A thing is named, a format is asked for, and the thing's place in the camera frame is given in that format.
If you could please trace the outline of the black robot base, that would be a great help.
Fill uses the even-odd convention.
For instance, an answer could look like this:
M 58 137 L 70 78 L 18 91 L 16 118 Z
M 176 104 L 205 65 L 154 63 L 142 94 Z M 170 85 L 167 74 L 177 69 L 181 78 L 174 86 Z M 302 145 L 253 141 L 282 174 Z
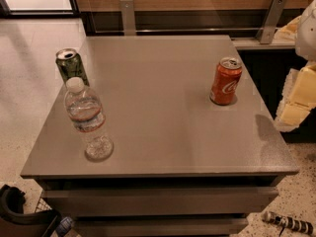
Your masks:
M 70 217 L 55 209 L 24 213 L 25 193 L 4 185 L 0 189 L 0 237 L 65 237 L 73 226 Z

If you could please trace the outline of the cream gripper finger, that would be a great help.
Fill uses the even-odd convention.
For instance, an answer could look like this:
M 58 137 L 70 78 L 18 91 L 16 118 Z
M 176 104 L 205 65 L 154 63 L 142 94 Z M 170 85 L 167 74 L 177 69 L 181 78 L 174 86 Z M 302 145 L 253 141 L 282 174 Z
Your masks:
M 288 24 L 278 29 L 275 33 L 276 40 L 294 40 L 298 28 L 300 16 L 291 20 Z
M 308 63 L 300 70 L 290 69 L 276 109 L 276 129 L 290 132 L 299 128 L 315 107 L 316 64 Z

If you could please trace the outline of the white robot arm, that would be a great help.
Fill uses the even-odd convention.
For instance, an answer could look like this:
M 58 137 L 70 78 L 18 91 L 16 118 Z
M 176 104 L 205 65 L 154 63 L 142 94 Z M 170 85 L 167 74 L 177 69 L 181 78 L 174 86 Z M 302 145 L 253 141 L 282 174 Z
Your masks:
M 293 40 L 295 53 L 307 63 L 300 70 L 291 68 L 285 77 L 275 118 L 281 132 L 299 128 L 316 108 L 316 0 L 275 33 L 277 40 Z

